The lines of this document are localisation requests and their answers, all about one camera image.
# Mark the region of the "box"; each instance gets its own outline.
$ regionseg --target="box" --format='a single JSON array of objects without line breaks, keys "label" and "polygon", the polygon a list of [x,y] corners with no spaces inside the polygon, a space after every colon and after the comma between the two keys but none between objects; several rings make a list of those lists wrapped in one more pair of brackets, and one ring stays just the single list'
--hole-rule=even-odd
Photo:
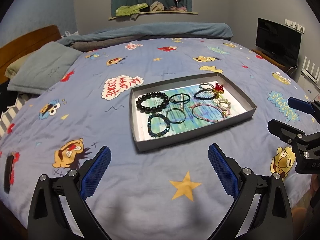
[{"label": "box", "polygon": [[[223,85],[223,88],[226,91],[225,94],[227,93],[228,95],[231,95],[230,98],[227,98],[227,99],[232,99],[236,105],[239,105],[239,109],[242,109],[239,112],[235,110],[235,113],[240,113],[240,114],[235,114],[235,115],[232,114],[228,118],[219,122],[214,122],[214,123],[208,123],[206,121],[203,121],[203,122],[206,122],[205,124],[202,123],[202,125],[204,126],[191,129],[191,130],[186,130],[184,132],[175,133],[175,134],[167,133],[164,136],[157,137],[157,138],[153,138],[148,134],[145,135],[147,122],[142,120],[147,119],[150,114],[141,113],[139,110],[137,110],[136,101],[138,97],[146,93],[151,93],[153,91],[162,92],[166,90],[174,90],[177,88],[185,88],[185,87],[190,87],[190,86],[195,86],[202,83],[210,83],[210,82],[218,82]],[[205,103],[214,105],[212,100],[206,101]],[[158,113],[166,115],[166,111],[173,107],[179,108],[179,105],[175,104],[173,106],[172,103],[170,103],[167,106],[167,109],[163,109],[162,112],[158,112]],[[137,148],[141,152],[163,147],[170,144],[175,144],[181,141],[198,137],[206,133],[212,133],[222,128],[229,127],[231,125],[234,125],[236,123],[239,123],[246,119],[251,118],[256,108],[257,106],[244,92],[242,92],[233,82],[231,82],[229,79],[227,79],[225,76],[223,76],[220,73],[206,73],[206,74],[200,74],[200,75],[193,75],[193,76],[169,79],[165,81],[160,81],[160,82],[156,82],[148,85],[135,87],[131,89],[130,100],[129,100],[130,125],[131,125],[132,135],[137,145]]]}]

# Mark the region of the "yellow pillow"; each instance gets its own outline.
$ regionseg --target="yellow pillow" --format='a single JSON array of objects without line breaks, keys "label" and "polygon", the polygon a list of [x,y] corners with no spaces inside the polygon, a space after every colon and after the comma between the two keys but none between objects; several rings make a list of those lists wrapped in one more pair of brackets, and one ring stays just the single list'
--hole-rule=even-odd
[{"label": "yellow pillow", "polygon": [[18,58],[16,61],[12,62],[5,70],[4,76],[9,79],[12,79],[18,73],[19,69],[25,63],[25,61],[28,59],[28,57],[30,57],[33,53],[35,53],[35,51],[31,52],[21,58]]}]

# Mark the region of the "blue beaded bracelet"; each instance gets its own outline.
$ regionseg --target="blue beaded bracelet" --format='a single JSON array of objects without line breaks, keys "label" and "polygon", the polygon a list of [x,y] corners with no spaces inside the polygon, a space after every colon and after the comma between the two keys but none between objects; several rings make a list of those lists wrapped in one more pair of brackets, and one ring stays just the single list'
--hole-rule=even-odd
[{"label": "blue beaded bracelet", "polygon": [[[163,119],[163,121],[167,124],[167,127],[162,131],[162,132],[159,132],[159,133],[153,133],[151,131],[151,120],[152,118],[154,117],[159,117],[161,119]],[[148,133],[151,137],[160,137],[160,136],[163,136],[165,135],[167,132],[169,132],[170,130],[170,121],[167,117],[165,117],[163,114],[152,114],[149,116],[148,118]]]}]

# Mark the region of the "window sill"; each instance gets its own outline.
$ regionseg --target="window sill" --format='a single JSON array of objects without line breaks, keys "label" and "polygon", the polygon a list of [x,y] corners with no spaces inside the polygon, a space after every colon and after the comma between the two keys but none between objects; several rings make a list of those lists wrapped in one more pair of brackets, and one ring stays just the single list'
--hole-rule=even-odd
[{"label": "window sill", "polygon": [[[158,14],[158,13],[183,13],[183,14],[195,14],[198,15],[197,12],[180,12],[180,11],[156,11],[156,12],[141,12],[140,14]],[[128,17],[128,16],[118,16],[118,17],[109,17],[110,20],[114,20],[116,18],[122,18],[122,17]]]}]

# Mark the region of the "cardboard tray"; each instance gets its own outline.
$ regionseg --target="cardboard tray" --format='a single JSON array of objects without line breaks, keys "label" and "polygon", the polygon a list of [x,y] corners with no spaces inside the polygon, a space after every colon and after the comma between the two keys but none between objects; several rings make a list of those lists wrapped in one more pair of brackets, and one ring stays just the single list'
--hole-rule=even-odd
[{"label": "cardboard tray", "polygon": [[[209,125],[199,127],[193,130],[167,135],[163,137],[150,138],[146,140],[141,140],[139,138],[138,132],[138,122],[137,122],[137,110],[136,110],[136,101],[139,95],[151,93],[152,91],[163,91],[176,89],[179,87],[192,86],[201,83],[208,83],[217,81],[223,85],[223,87],[241,104],[246,112],[232,116],[225,120],[211,123]],[[200,75],[193,75],[175,79],[169,79],[165,81],[160,81],[148,85],[143,85],[139,87],[134,87],[130,92],[129,100],[129,113],[130,113],[130,125],[131,131],[134,138],[134,141],[137,145],[137,148],[142,151],[147,151],[166,145],[178,143],[181,141],[186,141],[191,138],[198,137],[200,135],[211,133],[219,129],[232,126],[236,123],[242,122],[246,119],[249,119],[253,116],[257,106],[255,103],[242,91],[240,90],[233,82],[227,79],[220,73],[206,73]]]}]

